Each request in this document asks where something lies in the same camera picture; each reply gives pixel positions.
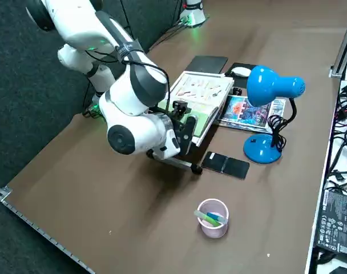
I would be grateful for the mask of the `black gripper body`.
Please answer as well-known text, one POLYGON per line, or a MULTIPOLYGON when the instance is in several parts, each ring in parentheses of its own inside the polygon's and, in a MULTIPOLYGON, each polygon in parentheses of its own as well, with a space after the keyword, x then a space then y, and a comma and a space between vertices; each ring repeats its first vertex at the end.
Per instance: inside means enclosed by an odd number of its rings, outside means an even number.
POLYGON ((173 129, 179 143, 180 156, 185 156, 189 153, 192 138, 196 127, 196 116, 189 116, 185 123, 175 121, 173 129))

